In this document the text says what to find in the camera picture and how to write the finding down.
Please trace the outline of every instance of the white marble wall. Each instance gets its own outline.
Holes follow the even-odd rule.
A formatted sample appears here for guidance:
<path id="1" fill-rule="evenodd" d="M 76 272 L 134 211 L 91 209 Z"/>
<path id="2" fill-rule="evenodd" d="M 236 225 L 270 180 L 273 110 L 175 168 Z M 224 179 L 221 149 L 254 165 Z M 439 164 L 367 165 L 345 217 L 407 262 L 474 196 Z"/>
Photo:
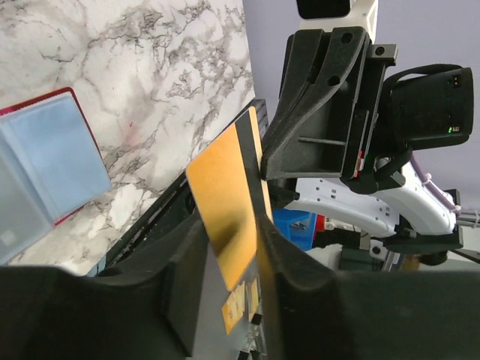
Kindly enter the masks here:
<path id="1" fill-rule="evenodd" d="M 63 86 L 115 189 L 11 263 L 86 273 L 253 98 L 242 0 L 0 0 L 0 108 Z"/>

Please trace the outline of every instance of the black device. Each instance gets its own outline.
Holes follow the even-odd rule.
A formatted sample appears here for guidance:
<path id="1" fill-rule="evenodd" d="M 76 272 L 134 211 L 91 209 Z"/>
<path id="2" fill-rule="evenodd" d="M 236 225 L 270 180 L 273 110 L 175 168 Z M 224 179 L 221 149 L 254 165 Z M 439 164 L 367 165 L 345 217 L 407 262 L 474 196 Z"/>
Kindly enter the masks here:
<path id="1" fill-rule="evenodd" d="M 412 150 L 465 143 L 473 129 L 472 70 L 433 64 L 391 76 L 383 86 L 379 120 L 381 136 Z"/>
<path id="2" fill-rule="evenodd" d="M 277 112 L 262 141 L 263 178 L 355 178 L 396 53 L 395 45 L 371 45 L 362 27 L 290 36 Z"/>
<path id="3" fill-rule="evenodd" d="M 168 208 L 190 211 L 171 199 Z M 256 216 L 268 359 L 476 359 L 475 273 L 336 273 Z M 188 356 L 208 240 L 197 214 L 171 219 L 172 232 L 99 277 L 0 268 L 1 358 Z"/>

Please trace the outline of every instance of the yellow card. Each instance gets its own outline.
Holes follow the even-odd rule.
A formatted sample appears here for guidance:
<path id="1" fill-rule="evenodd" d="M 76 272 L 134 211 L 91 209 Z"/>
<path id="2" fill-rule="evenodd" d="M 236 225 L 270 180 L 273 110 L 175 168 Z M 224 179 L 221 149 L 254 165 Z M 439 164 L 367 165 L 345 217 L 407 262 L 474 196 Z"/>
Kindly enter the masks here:
<path id="1" fill-rule="evenodd" d="M 254 208 L 235 124 L 186 173 L 226 288 L 232 290 L 257 251 Z"/>
<path id="2" fill-rule="evenodd" d="M 226 334 L 229 335 L 233 328 L 245 313 L 245 282 L 238 285 L 231 292 L 226 303 L 222 307 L 223 321 L 225 322 Z"/>

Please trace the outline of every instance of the purple cable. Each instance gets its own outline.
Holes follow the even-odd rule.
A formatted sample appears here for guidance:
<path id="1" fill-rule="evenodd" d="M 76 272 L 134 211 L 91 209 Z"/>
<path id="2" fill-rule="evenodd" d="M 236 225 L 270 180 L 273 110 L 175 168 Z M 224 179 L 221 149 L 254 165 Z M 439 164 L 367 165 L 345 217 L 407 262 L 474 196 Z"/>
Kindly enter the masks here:
<path id="1" fill-rule="evenodd" d="M 417 173 L 418 178 L 422 182 L 422 184 L 425 184 L 427 189 L 451 212 L 454 212 L 457 216 L 460 215 L 460 212 L 458 211 L 457 207 L 449 202 L 449 200 L 441 193 L 438 188 L 433 185 L 430 181 L 428 181 L 428 177 L 425 175 L 425 173 L 422 171 L 422 168 L 420 167 L 419 163 L 415 159 L 415 157 L 412 154 L 412 157 L 410 158 L 410 163 L 412 164 L 413 169 Z"/>

